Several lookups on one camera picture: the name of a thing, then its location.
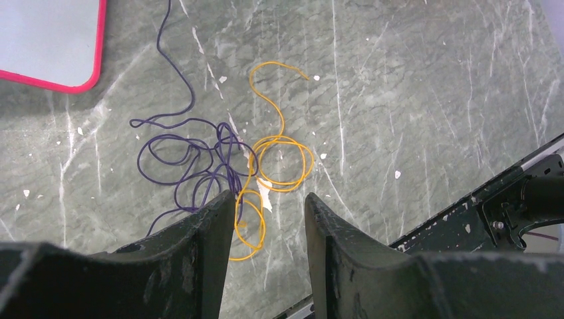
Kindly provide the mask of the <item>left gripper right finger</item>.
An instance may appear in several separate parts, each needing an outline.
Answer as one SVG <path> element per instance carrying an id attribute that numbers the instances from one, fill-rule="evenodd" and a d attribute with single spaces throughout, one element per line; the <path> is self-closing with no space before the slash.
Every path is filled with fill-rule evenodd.
<path id="1" fill-rule="evenodd" d="M 392 249 L 334 213 L 304 204 L 317 318 L 562 318 L 563 257 Z"/>

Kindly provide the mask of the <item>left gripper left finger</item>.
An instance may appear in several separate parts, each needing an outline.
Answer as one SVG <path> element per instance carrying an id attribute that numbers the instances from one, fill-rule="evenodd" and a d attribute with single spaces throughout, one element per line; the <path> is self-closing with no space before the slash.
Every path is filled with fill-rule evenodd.
<path id="1" fill-rule="evenodd" d="M 2 318 L 217 318 L 235 215 L 224 191 L 113 253 L 1 243 Z"/>

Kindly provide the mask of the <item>pink framed whiteboard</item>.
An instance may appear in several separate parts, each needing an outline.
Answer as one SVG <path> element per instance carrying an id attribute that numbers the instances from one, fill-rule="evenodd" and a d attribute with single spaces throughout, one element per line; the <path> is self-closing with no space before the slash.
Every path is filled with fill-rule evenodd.
<path id="1" fill-rule="evenodd" d="M 2 1 L 1 79 L 80 94 L 100 78 L 107 2 Z"/>

